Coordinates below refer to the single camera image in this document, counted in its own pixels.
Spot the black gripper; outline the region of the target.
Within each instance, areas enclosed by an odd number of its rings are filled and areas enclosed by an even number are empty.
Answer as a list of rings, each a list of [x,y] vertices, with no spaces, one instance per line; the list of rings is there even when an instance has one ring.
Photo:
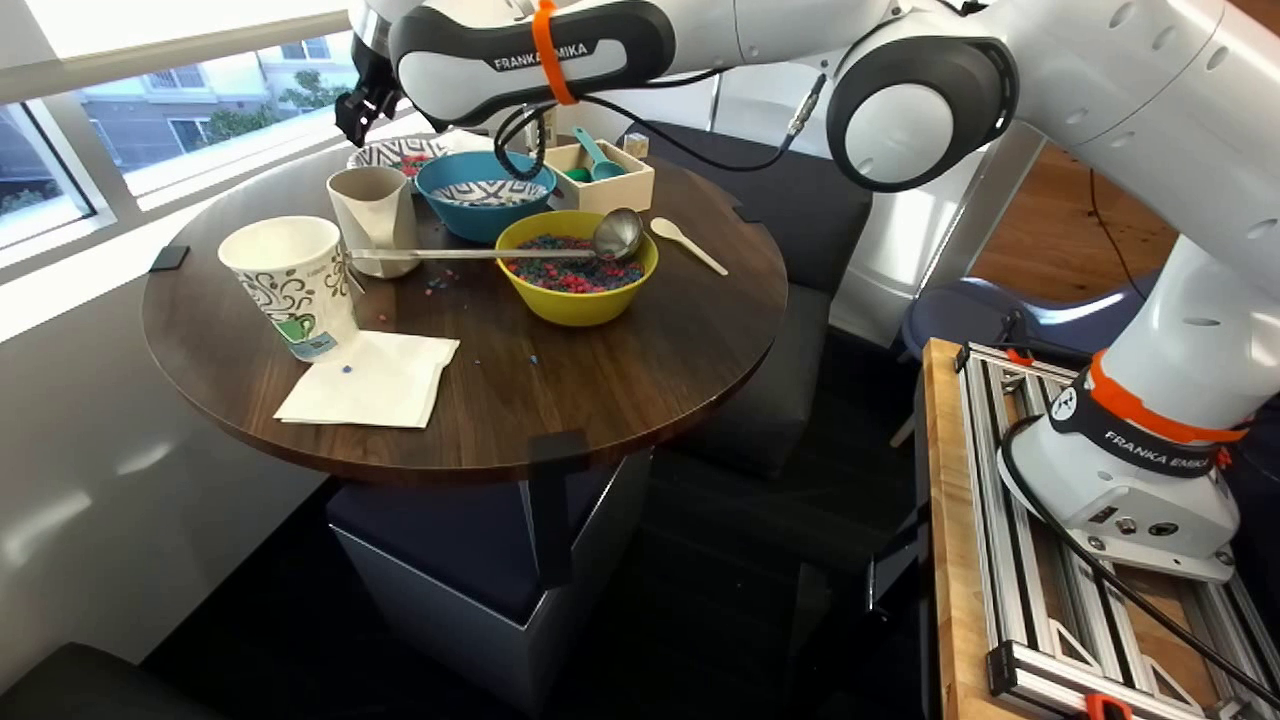
[[[356,85],[334,96],[333,112],[345,142],[363,144],[380,118],[395,118],[399,82],[363,40],[350,43],[350,68]]]

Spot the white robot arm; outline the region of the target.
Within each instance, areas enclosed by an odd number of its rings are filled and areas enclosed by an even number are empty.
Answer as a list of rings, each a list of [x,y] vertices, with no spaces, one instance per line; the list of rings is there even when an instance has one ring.
[[[390,103],[481,124],[833,55],[826,158],[916,189],[1026,124],[1177,230],[1137,322],[1000,475],[1088,552],[1223,582],[1240,507],[1218,454],[1280,391],[1280,40],[1227,0],[350,0],[356,88],[334,124]]]

